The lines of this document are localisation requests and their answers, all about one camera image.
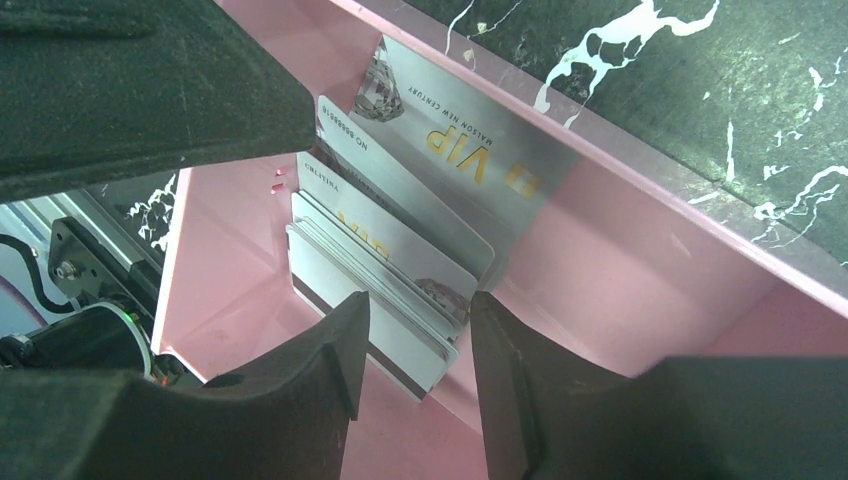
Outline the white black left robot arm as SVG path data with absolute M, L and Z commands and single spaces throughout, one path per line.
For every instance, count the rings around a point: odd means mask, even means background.
M 1 5 L 1 366 L 183 373 L 151 350 L 181 173 L 311 145 L 314 101 L 219 1 Z

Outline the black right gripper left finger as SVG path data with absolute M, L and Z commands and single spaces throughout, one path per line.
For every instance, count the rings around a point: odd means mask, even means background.
M 1 377 L 5 479 L 337 479 L 356 420 L 369 296 L 195 389 L 121 370 Z

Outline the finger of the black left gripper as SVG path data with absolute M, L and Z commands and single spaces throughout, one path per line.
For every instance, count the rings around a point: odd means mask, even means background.
M 297 152 L 307 88 L 213 1 L 5 1 L 1 198 Z

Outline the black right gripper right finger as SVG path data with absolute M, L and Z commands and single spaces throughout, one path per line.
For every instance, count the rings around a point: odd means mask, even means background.
M 628 378 L 470 306 L 493 479 L 843 479 L 843 357 L 667 358 Z

